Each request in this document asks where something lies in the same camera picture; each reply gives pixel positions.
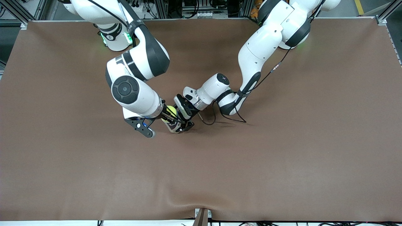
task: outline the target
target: brown table surface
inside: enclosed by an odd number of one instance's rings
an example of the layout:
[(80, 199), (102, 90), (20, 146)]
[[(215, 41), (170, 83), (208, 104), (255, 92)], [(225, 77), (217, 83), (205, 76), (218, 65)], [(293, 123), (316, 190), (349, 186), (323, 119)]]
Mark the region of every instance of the brown table surface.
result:
[[(217, 72), (241, 84), (248, 20), (147, 22), (169, 52), (168, 103)], [(90, 23), (29, 23), (0, 82), (1, 220), (402, 221), (402, 69), (374, 19), (317, 19), (240, 110), (147, 139), (105, 80)], [(263, 74), (285, 51), (278, 50)], [(212, 120), (211, 109), (203, 112)]]

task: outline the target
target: black cable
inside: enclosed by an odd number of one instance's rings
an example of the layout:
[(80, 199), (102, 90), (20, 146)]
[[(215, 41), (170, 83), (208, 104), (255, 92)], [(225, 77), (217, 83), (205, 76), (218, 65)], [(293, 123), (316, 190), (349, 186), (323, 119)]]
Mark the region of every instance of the black cable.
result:
[(147, 11), (149, 10), (149, 13), (151, 14), (151, 16), (152, 16), (154, 19), (157, 19), (156, 15), (154, 14), (154, 12), (153, 12), (152, 9), (151, 9), (151, 6), (150, 6), (150, 3), (148, 2), (148, 0), (144, 0), (144, 5), (145, 5), (145, 8), (147, 8)]
[(242, 116), (239, 114), (239, 112), (237, 111), (236, 106), (234, 107), (234, 109), (236, 110), (237, 115), (242, 119), (242, 121), (237, 120), (237, 119), (231, 119), (231, 118), (226, 117), (226, 116), (222, 113), (222, 111), (221, 111), (220, 108), (219, 108), (219, 112), (221, 113), (221, 115), (222, 115), (225, 119), (232, 120), (232, 121), (236, 121), (236, 122), (241, 122), (241, 123), (247, 123), (247, 121), (244, 120), (243, 117), (242, 117)]
[(213, 125), (213, 124), (215, 124), (215, 122), (216, 122), (215, 102), (216, 102), (216, 100), (212, 102), (213, 122), (212, 122), (212, 123), (206, 123), (206, 122), (204, 121), (204, 119), (203, 119), (203, 118), (201, 117), (201, 115), (200, 115), (200, 118), (201, 118), (201, 122), (202, 122), (202, 123), (204, 123), (204, 124), (206, 124), (206, 125)]
[(4, 15), (4, 13), (6, 13), (6, 9), (5, 8), (3, 8), (3, 6), (1, 6), (1, 8), (0, 8), (0, 17), (2, 17), (3, 15)]
[(198, 0), (194, 0), (194, 1), (195, 1), (195, 4), (194, 4), (194, 12), (193, 12), (193, 14), (190, 17), (183, 16), (183, 18), (190, 19), (190, 18), (193, 18), (195, 15), (197, 15), (198, 10), (200, 9), (200, 3), (199, 3)]
[(176, 13), (178, 16), (180, 16), (180, 18), (183, 18), (183, 15), (179, 12), (180, 9), (180, 5), (178, 4), (180, 1), (176, 0)]
[(318, 5), (317, 10), (316, 10), (313, 14), (311, 14), (311, 16), (310, 16), (310, 18), (311, 18), (310, 23), (313, 22), (313, 20), (320, 14), (320, 12), (321, 12), (321, 7), (322, 7), (322, 5), (324, 4), (324, 2), (325, 2), (325, 0), (322, 0), (321, 3)]
[(257, 21), (256, 19), (252, 18), (252, 17), (249, 17), (249, 16), (241, 16), (240, 18), (247, 18), (247, 19), (251, 20), (252, 22), (254, 22), (254, 23), (256, 23), (256, 24), (259, 25), (258, 21)]
[(269, 226), (278, 226), (277, 224), (274, 224), (275, 221), (263, 221), (264, 224), (269, 225)]
[(228, 2), (227, 2), (227, 1), (226, 1), (226, 3), (225, 3), (224, 6), (216, 6), (216, 5), (212, 4), (212, 0), (209, 0), (209, 4), (210, 4), (212, 7), (216, 8), (216, 9), (226, 9), (226, 8), (228, 7)]
[(173, 117), (172, 117), (173, 121), (178, 122), (178, 123), (181, 123), (181, 124), (185, 124), (185, 123), (186, 123), (185, 121), (183, 121), (183, 120), (181, 120), (181, 119), (179, 118), (179, 116), (178, 116), (177, 113), (176, 113), (176, 114), (173, 113), (169, 108), (166, 108), (166, 110), (169, 111), (171, 115), (173, 115)]
[(334, 223), (334, 224), (330, 224), (330, 223), (326, 223), (326, 222), (321, 223), (321, 224), (319, 224), (318, 226), (324, 226), (324, 225), (329, 225), (329, 226), (337, 226), (337, 224), (336, 224), (336, 223)]
[(103, 9), (105, 12), (109, 13), (111, 16), (113, 16), (114, 18), (116, 18), (118, 21), (120, 21), (120, 23), (122, 23), (124, 26), (128, 27), (128, 24), (126, 24), (126, 22), (122, 21), (122, 19), (120, 19), (118, 16), (114, 15), (112, 12), (110, 12), (109, 10), (105, 9), (105, 7), (99, 5), (98, 3), (94, 2), (93, 0), (88, 0), (89, 2), (91, 2), (92, 4), (96, 5), (97, 7)]
[(291, 49), (288, 49), (287, 52), (285, 53), (285, 55), (283, 56), (283, 58), (281, 59), (281, 61), (279, 61), (279, 63), (277, 63), (272, 69), (271, 71), (261, 80), (261, 82), (259, 82), (254, 88), (252, 88), (250, 91), (255, 90), (256, 88), (258, 88), (258, 86), (261, 85), (261, 83), (272, 73), (274, 72), (274, 70), (276, 70), (279, 65), (283, 62), (283, 60), (286, 58), (287, 54), (289, 53)]

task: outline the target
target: metal frame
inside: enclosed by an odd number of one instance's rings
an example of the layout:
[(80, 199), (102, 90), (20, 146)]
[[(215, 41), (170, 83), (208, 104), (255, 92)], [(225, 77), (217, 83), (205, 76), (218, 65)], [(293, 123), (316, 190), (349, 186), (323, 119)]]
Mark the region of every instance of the metal frame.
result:
[(370, 11), (368, 11), (368, 12), (365, 12), (365, 13), (363, 13), (361, 16), (373, 15), (373, 14), (375, 14), (376, 12), (385, 9), (389, 4), (391, 4), (391, 3), (389, 2), (389, 3), (387, 3), (387, 4), (384, 4), (384, 5), (380, 6), (380, 7), (375, 8), (375, 9), (373, 9), (373, 10), (370, 10)]
[(200, 209), (197, 217), (194, 220), (193, 226), (207, 226), (208, 225), (208, 210)]
[(35, 15), (33, 17), (35, 17), (35, 20), (39, 20), (43, 14), (43, 7), (45, 6), (45, 4), (47, 3), (47, 0), (40, 0), (39, 1), (39, 5), (36, 8), (36, 12)]
[(244, 0), (242, 7), (239, 10), (239, 17), (250, 16), (253, 7), (254, 7), (254, 0)]
[(155, 7), (158, 13), (159, 19), (167, 19), (168, 18), (168, 4), (165, 3), (164, 0), (155, 0)]
[(35, 18), (16, 0), (0, 0), (0, 3), (5, 7), (9, 13), (17, 18), (22, 24), (27, 25), (28, 21), (35, 20)]
[(378, 25), (385, 25), (386, 19), (402, 4), (402, 0), (394, 0), (388, 7), (380, 14), (376, 16)]
[(0, 66), (2, 66), (2, 67), (6, 67), (6, 62), (4, 62), (3, 60), (0, 60)]
[[(13, 15), (13, 14), (8, 10), (8, 8), (7, 8), (5, 5), (2, 4), (1, 0), (0, 0), (0, 5), (1, 5), (3, 8), (5, 8), (8, 13), (10, 13), (11, 15)], [(19, 21), (14, 15), (13, 15), (13, 17), (14, 17), (15, 19), (1, 19), (1, 18), (0, 18), (0, 21), (1, 21), (0, 27), (19, 27), (19, 26), (21, 25), (21, 21)]]

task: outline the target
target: brown mat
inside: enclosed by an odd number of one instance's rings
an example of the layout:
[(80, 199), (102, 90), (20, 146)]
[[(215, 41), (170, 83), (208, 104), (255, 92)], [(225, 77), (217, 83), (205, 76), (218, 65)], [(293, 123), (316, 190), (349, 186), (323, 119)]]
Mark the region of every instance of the brown mat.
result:
[[(171, 58), (168, 103), (221, 72), (241, 84), (247, 20), (147, 22)], [(264, 74), (285, 51), (266, 63)], [(0, 82), (1, 220), (402, 221), (402, 69), (373, 19), (315, 20), (255, 90), (218, 116), (146, 139), (123, 120), (90, 23), (29, 23)], [(211, 109), (203, 112), (212, 120)]]

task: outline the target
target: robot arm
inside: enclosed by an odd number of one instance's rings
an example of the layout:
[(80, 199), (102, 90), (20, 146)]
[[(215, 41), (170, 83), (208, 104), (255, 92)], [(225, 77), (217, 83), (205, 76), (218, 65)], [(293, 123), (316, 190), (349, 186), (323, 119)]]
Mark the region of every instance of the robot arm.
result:
[[(319, 5), (325, 10), (336, 7), (340, 0), (291, 0), (287, 4), (283, 0), (265, 0), (258, 12), (258, 20), (263, 25), (246, 41), (240, 49), (238, 61), (242, 72), (243, 83), (239, 91), (234, 92), (227, 86), (216, 88), (213, 92), (221, 92), (216, 102), (224, 115), (235, 114), (249, 96), (261, 77), (261, 69), (266, 60), (281, 44), (295, 47), (303, 42), (310, 32), (308, 15)], [(199, 93), (204, 85), (193, 91)], [(184, 96), (189, 87), (184, 89)], [(191, 103), (200, 100), (197, 95), (191, 96)]]
[(125, 121), (148, 138), (155, 136), (150, 124), (159, 118), (172, 132), (191, 127), (179, 118), (175, 108), (165, 105), (164, 100), (145, 83), (166, 72), (169, 55), (127, 2), (122, 0), (120, 4), (128, 32), (139, 39), (136, 47), (110, 60), (106, 66), (106, 80), (113, 98), (123, 107)]
[[(100, 34), (109, 49), (123, 51), (133, 43), (125, 25), (92, 2), (88, 0), (58, 1), (63, 3), (70, 13), (79, 15), (84, 20), (93, 23), (100, 30)], [(95, 2), (120, 20), (125, 21), (124, 13), (121, 11), (117, 0), (95, 0)]]

